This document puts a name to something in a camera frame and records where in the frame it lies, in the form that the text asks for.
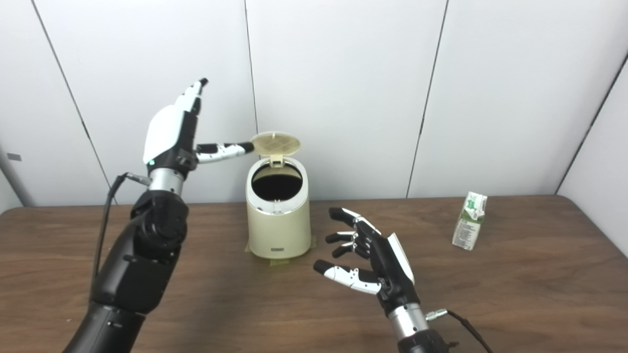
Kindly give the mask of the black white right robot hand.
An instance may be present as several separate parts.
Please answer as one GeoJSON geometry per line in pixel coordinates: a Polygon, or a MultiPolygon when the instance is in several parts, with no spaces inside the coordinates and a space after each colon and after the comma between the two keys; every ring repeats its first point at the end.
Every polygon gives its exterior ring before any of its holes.
{"type": "Polygon", "coordinates": [[[317,273],[352,290],[375,295],[386,315],[399,307],[421,303],[413,271],[397,235],[384,237],[368,219],[346,208],[331,207],[328,214],[352,228],[325,237],[328,244],[341,242],[332,257],[354,253],[368,260],[370,270],[319,259],[313,265],[317,273]]]}

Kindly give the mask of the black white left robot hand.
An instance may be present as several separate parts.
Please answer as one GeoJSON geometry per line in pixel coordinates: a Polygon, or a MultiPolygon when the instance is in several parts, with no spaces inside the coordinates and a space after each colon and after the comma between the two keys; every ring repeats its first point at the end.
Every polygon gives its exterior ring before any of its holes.
{"type": "Polygon", "coordinates": [[[254,151],[251,142],[197,144],[202,91],[209,81],[202,78],[187,87],[177,100],[160,110],[149,124],[143,163],[151,178],[158,169],[177,172],[184,179],[199,164],[233,159],[254,151]]]}

